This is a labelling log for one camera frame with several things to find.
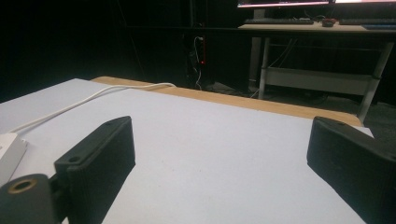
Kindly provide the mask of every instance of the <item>power adapter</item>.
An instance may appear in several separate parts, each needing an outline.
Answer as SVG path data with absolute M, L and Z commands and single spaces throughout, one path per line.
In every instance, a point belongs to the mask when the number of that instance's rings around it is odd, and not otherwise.
M 0 187 L 12 177 L 26 152 L 27 142 L 17 133 L 0 134 Z

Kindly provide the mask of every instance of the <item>dark background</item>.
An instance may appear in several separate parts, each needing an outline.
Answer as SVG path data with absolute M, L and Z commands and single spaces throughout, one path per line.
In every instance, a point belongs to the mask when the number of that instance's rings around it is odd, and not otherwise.
M 194 36 L 176 33 L 139 34 L 129 26 L 236 28 L 252 18 L 251 10 L 236 8 L 237 1 L 195 0 L 16 1 L 2 3 L 0 37 L 0 102 L 38 91 L 71 78 L 124 77 L 148 82 L 169 81 L 181 87 L 189 82 L 189 57 Z M 358 18 L 393 18 L 396 8 L 306 8 L 273 10 L 277 18 L 326 14 Z M 251 39 L 247 36 L 204 36 L 202 81 L 221 82 L 248 91 Z M 349 46 L 322 40 L 300 44 Z M 281 47 L 273 50 L 281 52 Z M 369 57 L 349 51 L 295 48 L 287 67 L 371 71 L 377 53 Z M 375 99 L 396 104 L 395 49 L 390 55 Z

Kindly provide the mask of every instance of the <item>computer mouse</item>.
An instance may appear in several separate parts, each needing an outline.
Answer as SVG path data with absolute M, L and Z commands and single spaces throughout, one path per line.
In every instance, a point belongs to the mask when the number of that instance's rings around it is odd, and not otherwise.
M 333 27 L 334 26 L 334 20 L 332 20 L 332 19 L 323 19 L 322 20 L 322 26 L 323 27 Z

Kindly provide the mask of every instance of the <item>table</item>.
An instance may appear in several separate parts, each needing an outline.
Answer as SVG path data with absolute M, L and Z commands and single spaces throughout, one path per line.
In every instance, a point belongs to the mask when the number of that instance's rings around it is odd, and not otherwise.
M 371 35 L 396 34 L 395 30 L 366 30 L 361 26 L 339 25 L 322 27 L 319 22 L 313 25 L 274 25 L 274 24 L 245 24 L 240 26 L 243 30 L 259 31 L 288 31 L 296 34 L 305 34 L 306 37 L 322 34 L 327 37 L 333 34 L 345 35 L 344 38 L 361 38 Z M 381 55 L 371 75 L 351 75 L 331 72 L 306 71 L 269 67 L 268 56 L 270 52 L 270 37 L 265 37 L 264 53 L 262 58 L 262 72 L 260 77 L 259 99 L 263 99 L 266 84 L 302 88 L 317 91 L 333 91 L 347 94 L 363 95 L 361 107 L 357 113 L 361 122 L 364 121 L 367 111 L 375 95 L 376 88 L 387 64 L 388 57 L 393 48 L 394 40 L 383 40 Z
M 92 81 L 105 83 L 109 85 L 143 86 L 150 84 L 147 82 L 141 82 L 141 81 L 135 81 L 135 80 L 129 80 L 129 79 L 117 78 L 117 77 L 97 77 L 94 78 Z M 235 105 L 244 108 L 268 111 L 277 114 L 291 115 L 306 119 L 313 119 L 316 116 L 321 116 L 329 119 L 337 119 L 353 126 L 362 126 L 361 122 L 355 116 L 343 112 L 316 109 L 306 106 L 287 105 L 287 104 L 262 101 L 262 100 L 256 100 L 256 99 L 250 99 L 250 98 L 244 98 L 238 96 L 218 94 L 208 91 L 195 91 L 184 88 L 167 87 L 167 88 L 155 89 L 153 91 L 176 95 L 176 96 L 184 96 L 192 99 L 204 100 L 213 103 Z
M 72 79 L 0 104 L 0 133 L 107 86 Z M 52 176 L 67 150 L 123 116 L 136 167 L 104 223 L 363 223 L 306 164 L 312 119 L 156 91 L 113 90 L 19 132 L 29 145 L 13 178 Z

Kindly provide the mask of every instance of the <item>floor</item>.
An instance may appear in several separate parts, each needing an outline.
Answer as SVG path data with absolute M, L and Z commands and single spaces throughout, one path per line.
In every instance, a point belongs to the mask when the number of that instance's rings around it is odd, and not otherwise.
M 256 90 L 251 93 L 242 93 L 230 87 L 215 83 L 206 88 L 223 94 L 238 95 L 243 97 L 257 98 Z M 328 110 L 342 111 L 349 114 L 358 112 L 360 103 L 336 96 L 317 94 L 310 91 L 277 91 L 269 90 L 265 93 L 264 99 L 268 101 L 280 102 L 292 105 L 303 105 Z M 378 142 L 387 147 L 396 146 L 396 106 L 384 103 L 371 105 L 367 116 L 363 122 L 369 128 Z

